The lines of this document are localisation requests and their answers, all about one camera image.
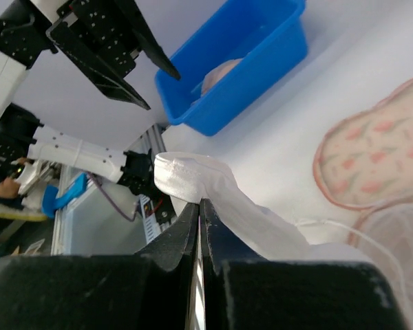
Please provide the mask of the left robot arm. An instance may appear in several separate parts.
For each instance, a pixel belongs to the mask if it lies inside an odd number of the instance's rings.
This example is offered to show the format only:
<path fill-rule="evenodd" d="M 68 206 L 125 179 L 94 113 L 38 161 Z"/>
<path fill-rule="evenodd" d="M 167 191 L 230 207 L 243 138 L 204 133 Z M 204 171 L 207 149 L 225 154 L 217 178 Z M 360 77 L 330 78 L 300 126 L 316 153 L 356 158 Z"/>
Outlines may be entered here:
<path fill-rule="evenodd" d="M 169 14 L 170 5 L 175 1 L 136 1 L 139 10 L 145 16 L 152 32 L 156 32 L 158 43 L 169 41 L 169 30 L 158 27 L 164 19 L 175 18 Z M 165 121 L 163 110 L 152 76 L 156 67 L 151 60 L 140 56 L 138 66 L 127 75 L 130 83 L 142 96 L 151 110 L 144 110 L 138 105 L 119 100 L 110 100 L 91 87 L 91 82 L 62 53 L 58 56 L 45 54 L 39 64 L 29 73 L 23 86 L 17 89 L 14 97 L 17 105 L 40 115 L 42 122 L 59 130 L 66 130 L 73 138 L 90 138 L 91 142 L 104 147 L 127 146 L 127 140 L 139 138 L 156 122 Z M 161 195 L 153 181 L 153 155 L 128 156 L 127 174 L 122 185 L 128 186 L 135 193 Z"/>

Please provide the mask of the white satin bra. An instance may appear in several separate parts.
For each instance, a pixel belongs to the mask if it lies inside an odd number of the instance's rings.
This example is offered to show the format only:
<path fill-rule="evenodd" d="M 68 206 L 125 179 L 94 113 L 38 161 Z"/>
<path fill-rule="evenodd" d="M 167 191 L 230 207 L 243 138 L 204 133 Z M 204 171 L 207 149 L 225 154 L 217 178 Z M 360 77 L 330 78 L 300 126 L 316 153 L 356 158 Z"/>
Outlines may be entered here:
<path fill-rule="evenodd" d="M 187 203 L 210 200 L 222 223 L 270 261 L 371 261 L 344 243 L 310 244 L 297 226 L 245 195 L 232 170 L 212 157 L 159 153 L 154 161 L 154 183 L 170 196 L 176 214 Z"/>

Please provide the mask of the floral orange laundry bag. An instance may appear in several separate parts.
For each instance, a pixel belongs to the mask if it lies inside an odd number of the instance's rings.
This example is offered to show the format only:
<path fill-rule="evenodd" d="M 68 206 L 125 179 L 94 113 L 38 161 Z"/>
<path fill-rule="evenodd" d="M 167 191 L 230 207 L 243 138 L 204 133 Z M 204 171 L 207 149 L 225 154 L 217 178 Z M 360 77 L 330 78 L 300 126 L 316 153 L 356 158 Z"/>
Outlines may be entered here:
<path fill-rule="evenodd" d="M 348 244 L 374 262 L 413 315 L 413 79 L 329 130 L 313 175 L 329 202 L 359 212 Z"/>

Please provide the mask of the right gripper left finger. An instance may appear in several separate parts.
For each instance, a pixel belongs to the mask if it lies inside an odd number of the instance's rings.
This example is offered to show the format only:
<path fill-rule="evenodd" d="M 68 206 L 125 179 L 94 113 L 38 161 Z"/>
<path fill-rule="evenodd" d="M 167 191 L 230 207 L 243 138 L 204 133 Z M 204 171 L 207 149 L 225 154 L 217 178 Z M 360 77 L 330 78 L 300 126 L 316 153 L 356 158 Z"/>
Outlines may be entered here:
<path fill-rule="evenodd" d="M 198 206 L 124 256 L 0 259 L 0 329 L 192 329 Z"/>

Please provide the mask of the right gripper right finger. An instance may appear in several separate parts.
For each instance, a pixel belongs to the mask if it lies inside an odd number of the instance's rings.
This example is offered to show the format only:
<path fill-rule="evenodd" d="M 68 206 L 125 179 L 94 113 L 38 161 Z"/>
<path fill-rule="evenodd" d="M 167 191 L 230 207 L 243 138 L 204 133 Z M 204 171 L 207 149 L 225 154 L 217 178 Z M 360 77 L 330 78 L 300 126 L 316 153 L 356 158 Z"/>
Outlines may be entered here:
<path fill-rule="evenodd" d="M 200 204 L 207 329 L 407 329 L 392 290 L 373 265 L 268 261 Z"/>

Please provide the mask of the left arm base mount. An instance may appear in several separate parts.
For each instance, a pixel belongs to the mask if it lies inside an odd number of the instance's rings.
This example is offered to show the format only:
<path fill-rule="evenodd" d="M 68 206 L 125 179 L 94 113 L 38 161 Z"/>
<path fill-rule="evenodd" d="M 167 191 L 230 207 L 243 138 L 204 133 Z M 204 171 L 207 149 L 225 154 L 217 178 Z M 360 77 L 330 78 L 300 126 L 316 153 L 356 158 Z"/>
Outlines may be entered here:
<path fill-rule="evenodd" d="M 150 198 L 153 206 L 145 211 L 145 216 L 155 215 L 159 224 L 169 223 L 176 214 L 170 197 L 155 185 L 151 149 L 148 153 L 125 151 L 123 154 L 127 159 L 120 168 L 122 176 L 118 184 L 128 187 L 133 195 Z"/>

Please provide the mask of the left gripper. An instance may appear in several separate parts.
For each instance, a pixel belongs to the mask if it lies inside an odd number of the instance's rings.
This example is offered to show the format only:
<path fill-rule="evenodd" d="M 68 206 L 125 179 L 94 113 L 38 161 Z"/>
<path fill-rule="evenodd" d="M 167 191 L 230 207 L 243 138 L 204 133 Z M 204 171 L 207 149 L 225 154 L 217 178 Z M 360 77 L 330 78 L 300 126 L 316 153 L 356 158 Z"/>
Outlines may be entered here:
<path fill-rule="evenodd" d="M 169 76 L 181 79 L 134 0 L 45 1 L 44 15 L 52 24 L 48 38 L 109 99 L 150 109 L 125 81 L 142 52 Z"/>

